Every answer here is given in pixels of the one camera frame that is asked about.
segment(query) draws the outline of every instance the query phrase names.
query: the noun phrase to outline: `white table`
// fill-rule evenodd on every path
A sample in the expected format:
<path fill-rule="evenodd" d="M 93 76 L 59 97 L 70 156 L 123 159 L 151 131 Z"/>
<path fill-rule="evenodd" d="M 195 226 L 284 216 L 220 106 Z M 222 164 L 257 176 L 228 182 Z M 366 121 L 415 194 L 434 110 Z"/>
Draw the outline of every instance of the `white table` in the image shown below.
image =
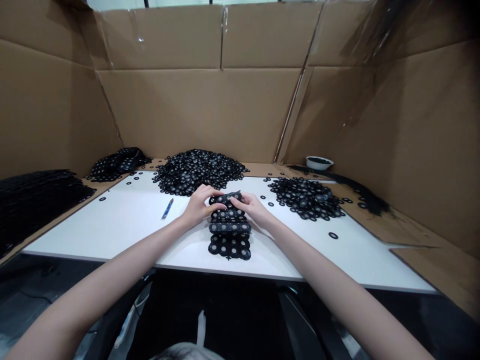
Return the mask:
<path fill-rule="evenodd" d="M 70 259 L 107 261 L 170 223 L 182 214 L 190 198 L 160 192 L 152 182 L 153 172 L 127 176 L 97 199 L 61 222 L 27 246 L 26 254 Z M 265 207 L 315 249 L 366 288 L 435 293 L 435 289 L 402 263 L 386 244 L 365 230 L 350 216 L 302 220 L 287 206 L 280 206 L 276 195 L 259 177 L 230 181 L 227 192 L 244 191 L 265 195 Z M 174 198 L 166 220 L 161 220 L 168 202 Z M 242 275 L 258 278 L 303 281 L 269 234 L 252 222 L 251 259 L 227 260 L 208 251 L 212 234 L 205 220 L 184 234 L 157 262 L 159 268 Z M 328 234 L 333 232 L 338 239 Z"/>

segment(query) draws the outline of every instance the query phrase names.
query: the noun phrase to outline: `cardboard box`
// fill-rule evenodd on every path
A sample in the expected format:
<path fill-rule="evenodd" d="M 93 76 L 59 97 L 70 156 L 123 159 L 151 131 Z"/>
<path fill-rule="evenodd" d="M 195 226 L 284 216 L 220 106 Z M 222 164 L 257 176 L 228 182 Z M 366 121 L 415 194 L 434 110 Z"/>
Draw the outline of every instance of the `cardboard box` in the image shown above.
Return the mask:
<path fill-rule="evenodd" d="M 345 210 L 380 240 L 414 246 L 394 252 L 479 319 L 478 34 L 446 0 L 409 2 L 385 28 L 388 4 L 3 1 L 0 177 L 85 176 L 122 146 L 221 152 L 251 176 L 297 176 L 284 164 L 325 156 L 393 208 Z"/>

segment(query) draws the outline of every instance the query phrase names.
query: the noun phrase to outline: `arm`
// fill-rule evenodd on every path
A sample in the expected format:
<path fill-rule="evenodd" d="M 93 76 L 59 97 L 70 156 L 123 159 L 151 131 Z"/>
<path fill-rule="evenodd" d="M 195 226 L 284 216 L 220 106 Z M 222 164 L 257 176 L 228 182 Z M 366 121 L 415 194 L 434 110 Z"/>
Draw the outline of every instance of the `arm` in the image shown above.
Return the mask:
<path fill-rule="evenodd" d="M 232 204 L 272 235 L 318 297 L 372 358 L 432 359 L 368 291 L 280 222 L 254 195 L 242 196 L 245 203 L 232 198 Z"/>
<path fill-rule="evenodd" d="M 183 233 L 211 212 L 225 208 L 223 204 L 205 205 L 207 198 L 218 195 L 223 193 L 201 185 L 180 217 L 103 264 L 48 307 L 16 343 L 6 360 L 73 359 L 93 324 Z"/>

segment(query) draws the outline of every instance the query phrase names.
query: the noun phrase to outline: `blue pen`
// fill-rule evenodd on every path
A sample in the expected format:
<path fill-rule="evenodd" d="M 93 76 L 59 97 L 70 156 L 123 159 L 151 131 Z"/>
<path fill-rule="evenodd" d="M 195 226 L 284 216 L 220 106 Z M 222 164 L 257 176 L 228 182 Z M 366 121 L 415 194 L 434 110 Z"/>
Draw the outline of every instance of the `blue pen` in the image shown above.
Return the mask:
<path fill-rule="evenodd" d="M 167 215 L 169 214 L 170 208 L 172 207 L 173 203 L 174 203 L 174 198 L 172 197 L 170 202 L 168 203 L 168 206 L 165 209 L 165 212 L 163 213 L 163 216 L 161 217 L 162 220 L 167 218 Z"/>

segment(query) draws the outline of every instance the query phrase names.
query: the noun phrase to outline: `left hand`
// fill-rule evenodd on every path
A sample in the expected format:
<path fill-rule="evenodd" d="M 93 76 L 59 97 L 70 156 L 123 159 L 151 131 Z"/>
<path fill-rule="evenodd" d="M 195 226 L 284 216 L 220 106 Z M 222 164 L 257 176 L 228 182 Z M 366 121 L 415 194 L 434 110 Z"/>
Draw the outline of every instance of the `left hand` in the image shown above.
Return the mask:
<path fill-rule="evenodd" d="M 212 196 L 225 195 L 219 190 L 215 190 L 211 186 L 200 185 L 191 195 L 190 201 L 185 211 L 181 215 L 183 219 L 192 227 L 198 225 L 202 220 L 213 213 L 215 210 L 225 210 L 227 207 L 222 203 L 215 203 L 211 206 L 205 205 L 205 200 Z"/>

